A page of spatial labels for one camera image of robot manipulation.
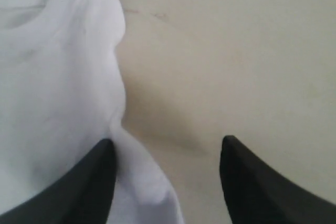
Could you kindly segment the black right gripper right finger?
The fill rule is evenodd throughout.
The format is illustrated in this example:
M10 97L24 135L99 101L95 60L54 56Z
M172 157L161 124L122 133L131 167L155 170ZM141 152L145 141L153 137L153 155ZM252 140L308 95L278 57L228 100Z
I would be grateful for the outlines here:
M275 171L238 138L223 138L219 173L232 223L335 223L335 205Z

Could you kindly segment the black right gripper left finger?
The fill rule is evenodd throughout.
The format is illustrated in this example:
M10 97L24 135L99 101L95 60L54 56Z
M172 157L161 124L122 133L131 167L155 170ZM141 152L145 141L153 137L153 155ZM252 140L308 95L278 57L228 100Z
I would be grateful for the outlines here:
M62 178L2 214L1 223L107 223L115 183L115 147L103 139Z

